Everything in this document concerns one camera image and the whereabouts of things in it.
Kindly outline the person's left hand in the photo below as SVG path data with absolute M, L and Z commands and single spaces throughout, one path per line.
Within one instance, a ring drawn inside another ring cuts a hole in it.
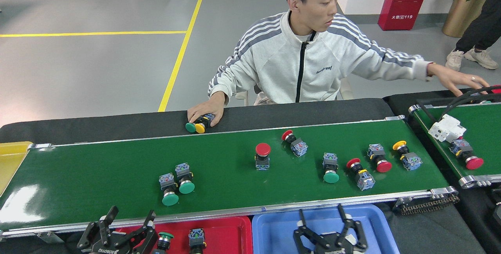
M 457 72 L 436 63 L 429 63 L 427 65 L 427 75 L 436 76 L 440 83 L 457 97 L 463 95 L 458 86 L 467 86 L 472 89 L 490 86 L 480 76 Z

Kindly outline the person's right hand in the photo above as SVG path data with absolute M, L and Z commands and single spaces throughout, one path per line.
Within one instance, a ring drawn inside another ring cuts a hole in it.
M 211 127 L 216 126 L 223 116 L 226 100 L 227 95 L 223 91 L 215 92 L 208 101 L 197 104 L 187 110 L 188 122 L 195 122 L 200 116 L 211 113 L 214 115 Z

